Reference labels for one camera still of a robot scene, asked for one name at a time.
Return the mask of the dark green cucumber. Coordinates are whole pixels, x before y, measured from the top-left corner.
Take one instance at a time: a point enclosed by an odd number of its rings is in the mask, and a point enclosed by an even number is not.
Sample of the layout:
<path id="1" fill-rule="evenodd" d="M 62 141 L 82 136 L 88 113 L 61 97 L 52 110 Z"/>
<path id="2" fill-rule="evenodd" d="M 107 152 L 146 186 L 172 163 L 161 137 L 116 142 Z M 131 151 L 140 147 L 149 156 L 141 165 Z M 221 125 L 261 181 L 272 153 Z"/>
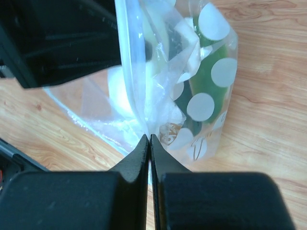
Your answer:
<path id="1" fill-rule="evenodd" d="M 220 13 L 200 13 L 186 20 L 199 37 L 201 60 L 196 74 L 184 81 L 183 93 L 175 102 L 186 116 L 183 127 L 196 136 L 203 125 L 218 117 L 234 83 L 237 59 L 228 56 L 226 40 L 237 41 L 237 35 Z"/>

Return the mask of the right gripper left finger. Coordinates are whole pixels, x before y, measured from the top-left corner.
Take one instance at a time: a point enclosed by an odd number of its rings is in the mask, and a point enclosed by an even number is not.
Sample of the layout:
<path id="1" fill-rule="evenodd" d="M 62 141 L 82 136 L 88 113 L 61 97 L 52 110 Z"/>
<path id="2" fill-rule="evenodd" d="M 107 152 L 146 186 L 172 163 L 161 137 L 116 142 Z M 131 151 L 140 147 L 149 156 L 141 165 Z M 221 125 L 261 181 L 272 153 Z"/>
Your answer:
<path id="1" fill-rule="evenodd" d="M 108 171 L 27 171 L 0 194 L 3 230 L 143 230 L 148 141 Z"/>

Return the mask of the polka dot zip bag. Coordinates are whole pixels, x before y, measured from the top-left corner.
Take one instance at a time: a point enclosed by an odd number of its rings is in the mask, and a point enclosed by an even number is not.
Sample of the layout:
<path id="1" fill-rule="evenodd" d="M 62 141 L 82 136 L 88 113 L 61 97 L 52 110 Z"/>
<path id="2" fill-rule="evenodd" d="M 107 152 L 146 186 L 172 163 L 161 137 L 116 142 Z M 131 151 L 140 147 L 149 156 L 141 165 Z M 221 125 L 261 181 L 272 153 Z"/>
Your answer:
<path id="1" fill-rule="evenodd" d="M 227 90 L 218 117 L 203 125 L 196 136 L 183 127 L 186 116 L 175 100 L 183 93 L 184 81 L 196 74 L 201 60 L 199 37 L 186 18 L 221 12 L 209 0 L 118 0 L 115 8 L 119 65 L 135 118 L 124 117 L 114 109 L 109 98 L 108 69 L 47 87 L 45 92 L 75 124 L 122 155 L 132 152 L 143 135 L 156 135 L 182 164 L 213 156 L 233 85 Z M 226 42 L 228 56 L 237 59 L 238 40 Z"/>

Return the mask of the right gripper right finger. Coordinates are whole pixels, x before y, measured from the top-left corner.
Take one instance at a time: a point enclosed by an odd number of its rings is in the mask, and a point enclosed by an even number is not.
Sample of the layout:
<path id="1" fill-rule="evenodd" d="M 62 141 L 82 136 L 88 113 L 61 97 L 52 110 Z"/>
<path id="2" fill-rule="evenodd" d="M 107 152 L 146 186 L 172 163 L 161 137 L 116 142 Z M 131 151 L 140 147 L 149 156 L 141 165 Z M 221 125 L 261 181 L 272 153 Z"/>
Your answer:
<path id="1" fill-rule="evenodd" d="M 281 192 L 260 172 L 191 172 L 150 140 L 158 230 L 293 230 Z"/>

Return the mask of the white radish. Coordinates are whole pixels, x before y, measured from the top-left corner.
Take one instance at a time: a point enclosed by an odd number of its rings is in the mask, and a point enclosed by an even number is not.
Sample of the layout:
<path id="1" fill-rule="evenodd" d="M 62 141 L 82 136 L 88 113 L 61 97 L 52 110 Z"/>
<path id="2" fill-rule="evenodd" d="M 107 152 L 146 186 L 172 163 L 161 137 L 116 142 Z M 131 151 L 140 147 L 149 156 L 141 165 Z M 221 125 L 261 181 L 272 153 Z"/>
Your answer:
<path id="1" fill-rule="evenodd" d="M 124 117 L 135 118 L 128 100 L 122 66 L 109 68 L 107 78 L 109 98 L 113 102 L 114 109 Z"/>

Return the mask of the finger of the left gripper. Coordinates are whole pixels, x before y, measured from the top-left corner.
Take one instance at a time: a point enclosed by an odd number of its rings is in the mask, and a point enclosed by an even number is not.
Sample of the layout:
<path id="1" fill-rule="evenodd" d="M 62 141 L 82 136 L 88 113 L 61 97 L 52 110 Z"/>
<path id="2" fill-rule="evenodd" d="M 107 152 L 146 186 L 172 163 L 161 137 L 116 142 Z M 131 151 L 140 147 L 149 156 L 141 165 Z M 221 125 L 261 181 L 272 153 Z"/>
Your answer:
<path id="1" fill-rule="evenodd" d="M 26 89 L 119 65 L 114 1 L 1 1 L 0 63 Z"/>

